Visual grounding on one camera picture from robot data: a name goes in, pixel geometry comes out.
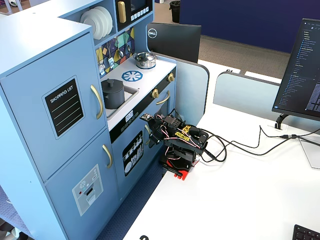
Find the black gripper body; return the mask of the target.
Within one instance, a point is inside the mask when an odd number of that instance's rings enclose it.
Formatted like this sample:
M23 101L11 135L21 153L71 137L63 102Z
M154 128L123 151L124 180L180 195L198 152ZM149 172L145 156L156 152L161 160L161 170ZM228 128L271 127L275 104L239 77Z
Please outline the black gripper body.
M167 123L164 120L161 120L160 118L152 118L149 121L149 128L151 130L149 136L155 138L166 138L167 135L164 133L164 130L161 126L166 127Z

